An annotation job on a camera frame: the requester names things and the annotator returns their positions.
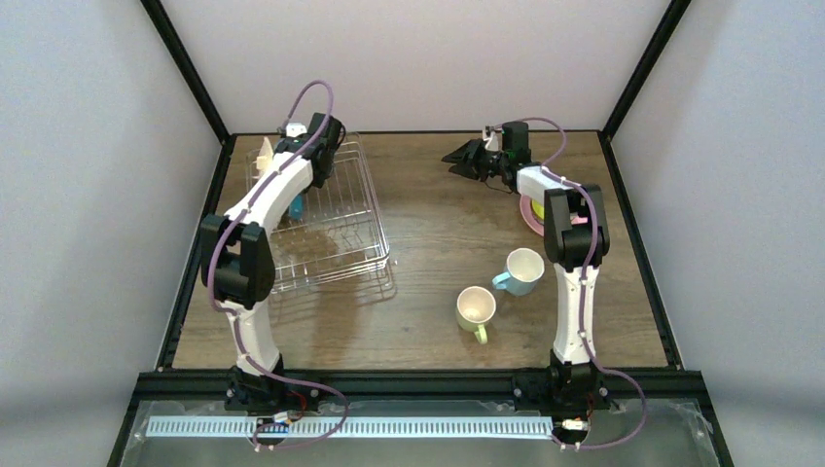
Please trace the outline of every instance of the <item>blue object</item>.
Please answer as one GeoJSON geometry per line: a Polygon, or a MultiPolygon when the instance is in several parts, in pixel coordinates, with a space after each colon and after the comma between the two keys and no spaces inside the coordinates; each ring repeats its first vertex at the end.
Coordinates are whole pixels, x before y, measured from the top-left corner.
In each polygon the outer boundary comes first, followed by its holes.
{"type": "Polygon", "coordinates": [[[304,217],[304,197],[298,195],[289,205],[289,209],[287,210],[289,213],[289,218],[293,221],[300,221],[302,217],[304,217]]]}
{"type": "Polygon", "coordinates": [[[492,286],[496,290],[506,290],[513,295],[527,295],[533,291],[538,278],[532,282],[524,282],[516,279],[507,271],[504,271],[492,278],[492,286]]]}

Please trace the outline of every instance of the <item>black metal frame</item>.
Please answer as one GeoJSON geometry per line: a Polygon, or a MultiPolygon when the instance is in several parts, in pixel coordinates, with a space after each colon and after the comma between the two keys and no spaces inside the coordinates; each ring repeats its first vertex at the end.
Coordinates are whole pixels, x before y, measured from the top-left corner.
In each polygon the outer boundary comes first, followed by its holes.
{"type": "MultiPolygon", "coordinates": [[[[217,207],[236,138],[239,135],[262,133],[230,134],[227,131],[160,0],[141,0],[141,2],[175,59],[206,119],[215,131],[215,135],[222,144],[221,154],[209,187],[206,203],[201,212],[202,217],[214,212],[217,207]]],[[[713,427],[713,445],[720,462],[722,465],[733,465],[701,374],[682,369],[681,357],[664,311],[659,288],[651,270],[644,243],[630,207],[628,193],[611,147],[613,136],[615,136],[633,100],[639,94],[657,58],[664,50],[667,40],[675,30],[679,19],[681,19],[689,4],[690,0],[671,1],[605,128],[598,132],[598,138],[628,227],[630,241],[641,270],[642,280],[659,329],[668,365],[664,368],[629,368],[624,369],[624,371],[639,382],[649,399],[686,398],[697,400],[702,414],[713,427]]],[[[390,133],[416,134],[424,132],[455,131],[391,131],[390,133]]],[[[176,370],[172,368],[175,350],[197,280],[198,257],[196,252],[198,247],[199,239],[196,237],[163,340],[157,369],[154,372],[143,373],[138,377],[121,432],[109,459],[110,466],[119,465],[126,446],[126,438],[134,421],[135,411],[141,401],[218,401],[226,398],[227,370],[176,370]]],[[[517,408],[550,412],[553,409],[553,403],[547,398],[532,399],[532,403],[526,403],[524,401],[529,398],[524,396],[516,398],[514,396],[516,388],[519,388],[522,392],[528,392],[535,390],[537,387],[542,387],[541,382],[547,380],[547,374],[548,370],[541,368],[415,372],[286,370],[287,377],[322,381],[341,390],[353,401],[391,398],[514,401],[517,408]]],[[[604,383],[616,398],[636,397],[634,388],[623,379],[606,376],[604,383]]]]}

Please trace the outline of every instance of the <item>yellow mug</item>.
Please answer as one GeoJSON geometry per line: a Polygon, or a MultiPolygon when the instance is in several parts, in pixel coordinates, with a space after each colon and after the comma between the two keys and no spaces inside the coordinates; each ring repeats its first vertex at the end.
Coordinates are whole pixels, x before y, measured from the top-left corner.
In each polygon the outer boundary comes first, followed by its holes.
{"type": "Polygon", "coordinates": [[[479,343],[487,343],[487,331],[484,325],[495,314],[495,298],[484,287],[467,287],[455,303],[455,319],[461,329],[476,335],[479,343]]]}

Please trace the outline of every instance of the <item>white mug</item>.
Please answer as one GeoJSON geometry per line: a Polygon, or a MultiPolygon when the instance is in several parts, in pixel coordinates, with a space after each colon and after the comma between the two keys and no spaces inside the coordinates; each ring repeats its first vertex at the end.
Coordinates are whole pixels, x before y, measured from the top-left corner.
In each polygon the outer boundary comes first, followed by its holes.
{"type": "Polygon", "coordinates": [[[495,314],[495,299],[484,287],[467,287],[458,294],[455,303],[455,319],[461,329],[476,335],[479,343],[487,343],[484,325],[495,314]]]}
{"type": "Polygon", "coordinates": [[[516,296],[527,295],[543,274],[544,258],[529,248],[519,248],[507,255],[507,266],[493,277],[492,286],[516,296]]]}

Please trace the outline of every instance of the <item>yellow object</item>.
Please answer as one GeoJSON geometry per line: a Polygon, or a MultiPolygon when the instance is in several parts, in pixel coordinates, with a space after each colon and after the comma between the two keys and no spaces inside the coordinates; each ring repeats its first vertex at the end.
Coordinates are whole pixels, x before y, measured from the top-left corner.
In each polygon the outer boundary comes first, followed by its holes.
{"type": "Polygon", "coordinates": [[[533,214],[536,215],[536,219],[544,222],[544,206],[534,199],[530,202],[530,207],[533,208],[533,214]]]}

